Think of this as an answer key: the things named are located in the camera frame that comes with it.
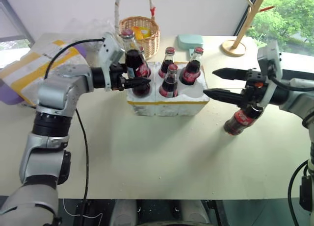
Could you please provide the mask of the white foam crate yellow tape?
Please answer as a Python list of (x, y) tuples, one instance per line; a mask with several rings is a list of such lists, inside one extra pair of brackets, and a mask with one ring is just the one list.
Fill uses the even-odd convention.
[(178, 95), (166, 98), (159, 93), (163, 78), (158, 75), (160, 62), (149, 62), (152, 69), (150, 93), (145, 97), (137, 97), (131, 89), (127, 90), (127, 103), (133, 108), (137, 116), (194, 116), (209, 102), (203, 91), (208, 88), (204, 67), (200, 67), (200, 76), (194, 85), (188, 86), (178, 82)]

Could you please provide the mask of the yellow taped box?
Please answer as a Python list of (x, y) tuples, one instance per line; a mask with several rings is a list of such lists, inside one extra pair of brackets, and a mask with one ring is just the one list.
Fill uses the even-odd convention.
[(44, 33), (21, 59), (0, 70), (0, 101), (7, 105), (38, 103), (38, 87), (52, 58), (81, 40), (77, 34)]

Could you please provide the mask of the yellow item in basket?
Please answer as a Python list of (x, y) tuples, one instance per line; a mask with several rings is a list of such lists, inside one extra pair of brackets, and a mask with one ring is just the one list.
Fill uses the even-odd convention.
[(146, 27), (132, 26), (131, 29), (133, 30), (137, 40), (143, 40), (151, 36), (150, 30)]

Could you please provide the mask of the wooden rack with round base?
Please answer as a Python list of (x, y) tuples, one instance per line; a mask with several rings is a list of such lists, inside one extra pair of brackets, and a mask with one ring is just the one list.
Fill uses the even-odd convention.
[(232, 57), (240, 57), (245, 55), (246, 46), (241, 42), (245, 36), (247, 30), (251, 27), (251, 24), (258, 13), (265, 12), (273, 9), (275, 6), (268, 6), (261, 8), (264, 0), (246, 0), (248, 3), (247, 14), (243, 25), (241, 26), (235, 40), (226, 40), (221, 44), (222, 51)]

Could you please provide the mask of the glass cola bottle red cap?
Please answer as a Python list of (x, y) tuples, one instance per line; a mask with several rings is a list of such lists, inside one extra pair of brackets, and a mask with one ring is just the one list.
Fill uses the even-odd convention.
[(200, 76), (201, 59), (204, 49), (196, 47), (188, 64), (180, 73), (181, 83), (191, 86), (194, 85), (196, 79)]
[(174, 63), (174, 54), (175, 54), (174, 47), (167, 47), (165, 49), (165, 57), (158, 71), (158, 75), (161, 78), (164, 78), (166, 76), (169, 65)]
[(151, 69), (135, 40), (135, 33), (132, 29), (124, 29), (121, 33), (125, 50), (125, 64), (129, 78), (149, 78)]
[(170, 64), (168, 66), (167, 74), (159, 87), (159, 93), (163, 97), (174, 98), (178, 95), (177, 72), (178, 66), (176, 64)]
[(240, 110), (236, 111), (234, 115), (224, 123), (224, 130), (230, 135), (239, 135), (246, 128), (253, 125), (253, 123), (263, 114), (264, 108), (257, 105), (254, 101), (252, 104), (245, 105)]

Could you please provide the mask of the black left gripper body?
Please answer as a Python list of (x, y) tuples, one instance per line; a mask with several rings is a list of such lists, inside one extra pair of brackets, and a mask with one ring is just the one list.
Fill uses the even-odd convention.
[(110, 83), (111, 83), (111, 89), (123, 91), (123, 85), (122, 85), (122, 79), (124, 73), (121, 73), (119, 68), (119, 63), (117, 64), (111, 64), (109, 67), (109, 75), (110, 75)]

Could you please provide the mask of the grey window frame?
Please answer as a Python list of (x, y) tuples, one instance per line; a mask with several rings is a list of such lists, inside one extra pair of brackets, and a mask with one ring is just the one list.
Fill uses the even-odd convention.
[(35, 43), (33, 37), (8, 0), (0, 0), (0, 43), (25, 40), (28, 46)]

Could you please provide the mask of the mint green plastic tray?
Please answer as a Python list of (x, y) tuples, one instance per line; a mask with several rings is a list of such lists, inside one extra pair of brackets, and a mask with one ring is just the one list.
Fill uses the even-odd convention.
[(191, 58), (196, 47), (203, 47), (203, 37), (198, 34), (178, 34), (177, 45), (180, 50), (187, 53), (187, 57)]

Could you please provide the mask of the dark window frame post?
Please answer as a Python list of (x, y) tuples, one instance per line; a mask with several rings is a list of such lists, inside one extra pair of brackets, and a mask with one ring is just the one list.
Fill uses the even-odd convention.
[(234, 31), (234, 36), (238, 36), (243, 32), (243, 29), (246, 26), (247, 20), (254, 19), (254, 17), (250, 17), (250, 14), (256, 15), (258, 11), (260, 10), (260, 7), (263, 1), (264, 0), (246, 0), (247, 7), (245, 9), (243, 16), (240, 19), (240, 22), (238, 23)]

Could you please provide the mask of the pale rounded shape under table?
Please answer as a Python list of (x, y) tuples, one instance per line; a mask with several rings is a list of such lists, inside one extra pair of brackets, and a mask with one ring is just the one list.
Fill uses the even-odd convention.
[(109, 226), (136, 226), (136, 200), (117, 199), (110, 217)]
[(179, 222), (184, 225), (210, 225), (210, 219), (201, 200), (178, 200), (175, 212), (179, 214)]

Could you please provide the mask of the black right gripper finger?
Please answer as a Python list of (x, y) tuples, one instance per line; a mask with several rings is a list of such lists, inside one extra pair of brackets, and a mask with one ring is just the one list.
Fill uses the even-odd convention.
[(248, 70), (221, 68), (212, 72), (214, 75), (227, 80), (246, 80)]
[(245, 104), (244, 95), (224, 89), (206, 89), (203, 93), (213, 100), (230, 104)]

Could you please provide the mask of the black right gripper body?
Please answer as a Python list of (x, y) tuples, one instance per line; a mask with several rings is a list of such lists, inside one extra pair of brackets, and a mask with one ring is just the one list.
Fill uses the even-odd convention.
[(246, 84), (241, 91), (243, 95), (241, 108), (245, 109), (249, 105), (260, 102), (263, 98), (265, 89), (267, 88), (266, 77), (261, 72), (249, 69), (246, 73)]

